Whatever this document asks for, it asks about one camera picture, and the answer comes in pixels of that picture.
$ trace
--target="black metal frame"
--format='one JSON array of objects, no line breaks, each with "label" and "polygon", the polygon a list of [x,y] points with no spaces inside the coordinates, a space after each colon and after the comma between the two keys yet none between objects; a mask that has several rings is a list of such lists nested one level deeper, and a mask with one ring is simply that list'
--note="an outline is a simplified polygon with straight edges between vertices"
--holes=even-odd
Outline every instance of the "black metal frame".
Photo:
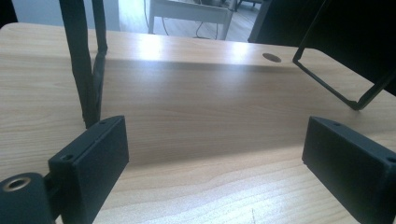
[{"label": "black metal frame", "polygon": [[2,223],[93,223],[129,161],[124,116],[101,120],[49,159],[49,173],[0,182]]},{"label": "black metal frame", "polygon": [[359,99],[359,101],[353,101],[353,100],[348,100],[343,94],[340,92],[336,91],[333,87],[331,87],[329,84],[327,84],[325,81],[323,81],[320,77],[315,75],[313,72],[311,72],[308,68],[303,66],[299,60],[302,58],[304,49],[307,46],[308,38],[312,34],[313,28],[317,25],[318,21],[320,20],[321,16],[323,13],[326,11],[328,5],[330,4],[332,0],[325,0],[311,23],[308,31],[306,32],[303,41],[301,42],[297,52],[295,53],[293,57],[293,62],[299,66],[303,71],[305,71],[309,76],[311,76],[315,81],[317,81],[320,85],[322,85],[324,88],[326,88],[328,91],[330,91],[332,94],[334,94],[336,97],[338,97],[341,101],[343,101],[345,104],[349,105],[352,109],[354,110],[361,110],[364,107],[366,107],[370,102],[373,101],[373,99],[382,91],[384,90],[388,84],[396,78],[396,69],[394,71],[391,71],[387,74],[382,75],[382,77],[374,84],[372,88],[370,88],[366,93],[363,94],[363,96]]},{"label": "black metal frame", "polygon": [[0,29],[12,22],[18,22],[12,0],[0,1]]},{"label": "black metal frame", "polygon": [[393,223],[395,152],[343,124],[311,117],[303,161],[359,223]]},{"label": "black metal frame", "polygon": [[107,53],[106,17],[103,0],[92,0],[98,52],[91,65],[88,26],[83,0],[60,0],[73,76],[78,89],[86,128],[100,120],[102,88]]}]

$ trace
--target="wooden table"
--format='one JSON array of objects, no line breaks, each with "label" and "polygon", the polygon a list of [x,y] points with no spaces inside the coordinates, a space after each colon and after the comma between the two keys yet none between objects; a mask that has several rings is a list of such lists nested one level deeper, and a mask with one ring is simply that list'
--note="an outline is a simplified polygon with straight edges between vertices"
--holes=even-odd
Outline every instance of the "wooden table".
[{"label": "wooden table", "polygon": [[[107,33],[102,118],[125,115],[131,162],[97,223],[354,223],[303,165],[309,116],[396,150],[396,99],[353,111],[291,62],[296,49]],[[92,57],[96,53],[90,31]],[[278,56],[282,63],[262,57]],[[371,86],[320,52],[304,64],[356,99]],[[48,172],[84,132],[64,29],[0,31],[0,179]]]}]

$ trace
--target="cable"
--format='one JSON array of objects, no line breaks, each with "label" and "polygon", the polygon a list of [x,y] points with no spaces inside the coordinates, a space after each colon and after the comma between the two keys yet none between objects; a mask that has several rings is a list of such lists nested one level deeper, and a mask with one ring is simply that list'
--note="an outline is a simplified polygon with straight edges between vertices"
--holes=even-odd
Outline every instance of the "cable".
[{"label": "cable", "polygon": [[144,9],[145,9],[145,19],[146,19],[146,25],[147,25],[147,27],[149,28],[149,22],[148,22],[148,14],[146,13],[146,0],[145,0],[145,3],[144,3],[145,5],[144,5]]},{"label": "cable", "polygon": [[[200,39],[210,39],[210,38],[207,38],[207,37],[203,37],[203,36],[199,36],[199,35],[198,35],[198,31],[199,31],[199,29],[201,29],[201,27],[202,27],[203,24],[204,24],[204,22],[201,21],[201,24],[198,26],[198,28],[197,28],[197,30],[196,30],[196,32],[195,32],[195,36],[196,36],[197,38],[200,38]],[[215,37],[216,40],[218,39],[218,34],[219,34],[219,24],[216,23],[216,37]]]},{"label": "cable", "polygon": [[202,27],[202,24],[204,24],[204,22],[203,22],[203,21],[201,21],[201,24],[199,24],[199,26],[198,26],[197,30],[195,31],[195,35],[196,35],[196,37],[198,37],[198,38],[201,38],[201,39],[207,39],[206,37],[202,37],[202,36],[199,36],[199,35],[198,35],[198,31],[199,31],[199,29],[201,29],[201,27]]},{"label": "cable", "polygon": [[219,24],[216,23],[216,37],[215,37],[216,40],[218,39],[218,33],[219,33]]},{"label": "cable", "polygon": [[168,31],[166,30],[166,26],[165,26],[165,21],[164,20],[163,20],[163,29],[165,30],[166,34],[169,35]]}]

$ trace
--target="black chair leg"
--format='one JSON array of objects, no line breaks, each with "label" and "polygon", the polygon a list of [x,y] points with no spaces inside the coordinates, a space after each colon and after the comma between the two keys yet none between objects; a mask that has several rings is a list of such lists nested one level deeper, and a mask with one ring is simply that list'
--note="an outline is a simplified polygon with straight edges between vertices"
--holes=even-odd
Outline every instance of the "black chair leg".
[{"label": "black chair leg", "polygon": [[241,6],[243,0],[239,0],[239,3],[235,6],[235,12],[238,10],[238,8]]}]

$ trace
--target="floor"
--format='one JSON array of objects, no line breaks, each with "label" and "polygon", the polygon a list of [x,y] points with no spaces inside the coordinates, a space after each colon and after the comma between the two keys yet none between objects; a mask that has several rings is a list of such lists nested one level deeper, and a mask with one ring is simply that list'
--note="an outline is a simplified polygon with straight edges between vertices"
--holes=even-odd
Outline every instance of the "floor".
[{"label": "floor", "polygon": [[[193,3],[193,0],[178,0]],[[230,1],[226,1],[223,7],[228,7]],[[149,0],[119,0],[120,5],[120,28],[123,32],[146,34],[148,26],[145,19],[149,14]],[[233,14],[233,19],[226,40],[236,42],[248,42],[253,23],[259,13],[260,4],[254,7],[252,3],[242,3],[238,11]],[[217,25],[204,23],[200,27],[199,21],[182,21],[175,19],[156,18],[154,34],[175,35],[186,37],[201,37],[216,39]]]}]

